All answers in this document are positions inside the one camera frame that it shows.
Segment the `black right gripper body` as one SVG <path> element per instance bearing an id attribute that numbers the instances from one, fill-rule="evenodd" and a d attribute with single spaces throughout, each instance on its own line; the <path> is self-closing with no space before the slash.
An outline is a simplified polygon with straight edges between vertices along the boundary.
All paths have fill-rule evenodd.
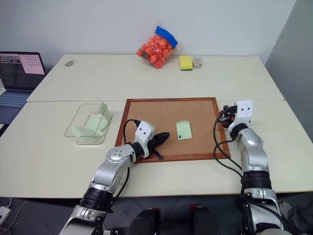
<path id="1" fill-rule="evenodd" d="M 231 106 L 231 113 L 225 113 L 225 115 L 228 116 L 228 121 L 224 122 L 225 128 L 228 128 L 231 125 L 231 123 L 234 121 L 236 113 L 237 113 L 237 106 L 236 105 Z"/>

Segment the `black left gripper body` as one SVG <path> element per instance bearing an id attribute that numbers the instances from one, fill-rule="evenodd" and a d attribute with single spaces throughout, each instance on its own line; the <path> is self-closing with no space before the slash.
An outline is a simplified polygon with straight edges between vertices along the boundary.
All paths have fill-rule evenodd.
<path id="1" fill-rule="evenodd" d="M 151 140 L 148 141 L 149 153 L 152 153 L 154 146 L 158 143 L 158 134 L 154 135 Z"/>

